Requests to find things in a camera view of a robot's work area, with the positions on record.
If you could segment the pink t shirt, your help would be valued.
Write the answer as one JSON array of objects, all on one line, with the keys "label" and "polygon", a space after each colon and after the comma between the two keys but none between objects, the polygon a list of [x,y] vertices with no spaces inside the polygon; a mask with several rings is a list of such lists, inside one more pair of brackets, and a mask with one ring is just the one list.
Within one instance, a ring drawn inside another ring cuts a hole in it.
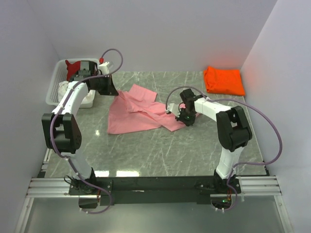
[{"label": "pink t shirt", "polygon": [[107,133],[124,134],[164,127],[174,132],[186,125],[167,114],[165,104],[156,101],[157,93],[134,84],[119,91],[110,105]]}]

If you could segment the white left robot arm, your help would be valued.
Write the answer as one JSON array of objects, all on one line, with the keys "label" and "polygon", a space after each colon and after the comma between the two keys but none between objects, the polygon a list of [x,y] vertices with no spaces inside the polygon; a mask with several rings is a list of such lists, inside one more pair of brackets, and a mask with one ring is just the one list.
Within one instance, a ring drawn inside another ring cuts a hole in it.
[{"label": "white left robot arm", "polygon": [[86,195],[96,192],[97,183],[92,180],[93,168],[78,153],[82,134],[76,121],[76,114],[84,98],[91,91],[104,96],[117,96],[112,81],[112,63],[103,58],[66,59],[57,63],[56,68],[66,70],[68,87],[56,108],[41,118],[45,142],[60,158],[67,161],[73,177],[82,180],[80,189]]}]

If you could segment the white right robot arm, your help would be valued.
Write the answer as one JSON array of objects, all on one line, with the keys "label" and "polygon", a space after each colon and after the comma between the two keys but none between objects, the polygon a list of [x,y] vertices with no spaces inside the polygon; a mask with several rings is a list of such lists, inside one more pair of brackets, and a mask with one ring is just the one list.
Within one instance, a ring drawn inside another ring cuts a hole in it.
[{"label": "white right robot arm", "polygon": [[243,149],[252,139],[252,131],[242,107],[229,107],[204,95],[195,95],[191,89],[180,93],[184,107],[167,104],[167,114],[172,113],[177,121],[192,126],[197,115],[204,115],[217,125],[218,140],[222,146],[219,164],[215,173],[219,177],[213,182],[217,193],[223,194],[230,188],[229,179],[235,175],[233,166],[239,161]]}]

